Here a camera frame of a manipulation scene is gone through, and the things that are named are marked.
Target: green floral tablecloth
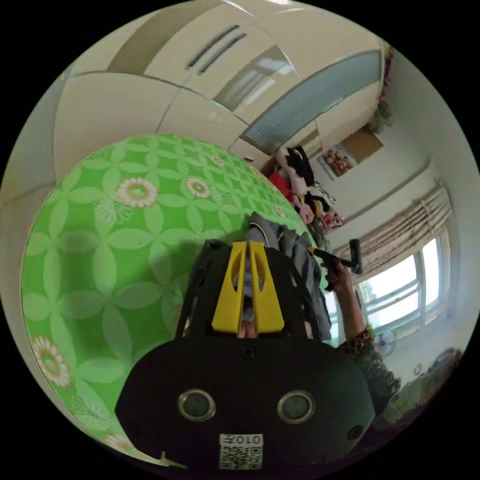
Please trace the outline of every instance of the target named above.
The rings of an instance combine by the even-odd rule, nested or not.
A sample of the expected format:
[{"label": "green floral tablecloth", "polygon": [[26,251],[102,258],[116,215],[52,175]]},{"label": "green floral tablecloth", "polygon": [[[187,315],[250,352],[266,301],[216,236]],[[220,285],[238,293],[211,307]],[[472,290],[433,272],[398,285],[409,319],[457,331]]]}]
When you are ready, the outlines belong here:
[{"label": "green floral tablecloth", "polygon": [[51,388],[95,438],[171,464],[133,448],[115,404],[137,360],[174,337],[204,241],[242,239],[252,211],[307,231],[254,167],[174,135],[104,148],[50,194],[23,259],[23,315]]}]

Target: gray jacket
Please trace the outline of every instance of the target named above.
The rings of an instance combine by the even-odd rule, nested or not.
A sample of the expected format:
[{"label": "gray jacket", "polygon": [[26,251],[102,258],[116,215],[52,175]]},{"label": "gray jacket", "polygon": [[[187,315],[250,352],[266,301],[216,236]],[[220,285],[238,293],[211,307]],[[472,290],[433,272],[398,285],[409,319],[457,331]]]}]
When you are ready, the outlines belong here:
[{"label": "gray jacket", "polygon": [[[317,261],[307,251],[307,247],[312,246],[308,234],[298,235],[294,230],[288,229],[286,225],[267,220],[257,212],[253,212],[245,239],[250,242],[263,242],[265,246],[279,250],[293,260],[310,292],[320,338],[330,340],[332,323],[324,294],[320,289],[322,271]],[[249,290],[251,291],[251,278],[245,278],[246,295]]]}]

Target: hammer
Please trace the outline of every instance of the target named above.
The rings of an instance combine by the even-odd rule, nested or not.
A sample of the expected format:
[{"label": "hammer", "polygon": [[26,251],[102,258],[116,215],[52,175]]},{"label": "hammer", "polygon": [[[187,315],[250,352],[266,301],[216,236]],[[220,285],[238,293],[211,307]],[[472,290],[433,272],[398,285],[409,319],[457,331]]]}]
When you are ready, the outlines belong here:
[{"label": "hammer", "polygon": [[[316,248],[314,246],[309,246],[307,250],[315,255],[316,257],[321,258],[326,264],[335,265],[336,262],[340,262],[345,267],[349,268],[352,273],[361,275],[363,273],[363,266],[362,266],[362,249],[360,247],[360,242],[357,238],[353,238],[348,242],[350,245],[350,260],[346,260],[345,258],[340,258],[336,255],[332,255],[327,251],[320,250],[320,248]],[[328,292],[331,292],[333,289],[333,285],[329,283],[326,287]]]}]

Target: beige curtain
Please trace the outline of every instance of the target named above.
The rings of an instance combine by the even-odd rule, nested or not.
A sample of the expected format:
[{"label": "beige curtain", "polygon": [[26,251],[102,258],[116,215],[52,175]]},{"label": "beige curtain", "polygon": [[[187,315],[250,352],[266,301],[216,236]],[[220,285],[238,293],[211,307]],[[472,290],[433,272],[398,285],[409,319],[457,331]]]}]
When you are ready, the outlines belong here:
[{"label": "beige curtain", "polygon": [[[449,194],[441,184],[414,200],[412,206],[359,239],[363,274],[353,275],[353,282],[363,282],[420,250],[446,227],[451,214]],[[333,253],[349,259],[350,247],[344,245]]]}]

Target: red cloth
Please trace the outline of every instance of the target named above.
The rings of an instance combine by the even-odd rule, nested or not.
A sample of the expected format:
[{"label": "red cloth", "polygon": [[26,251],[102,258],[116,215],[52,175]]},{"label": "red cloth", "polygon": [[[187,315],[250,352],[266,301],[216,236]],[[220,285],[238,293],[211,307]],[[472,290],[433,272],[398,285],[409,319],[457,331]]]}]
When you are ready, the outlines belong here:
[{"label": "red cloth", "polygon": [[289,201],[292,202],[293,192],[292,186],[290,185],[290,180],[281,176],[277,171],[274,171],[268,179],[281,191],[283,196]]}]

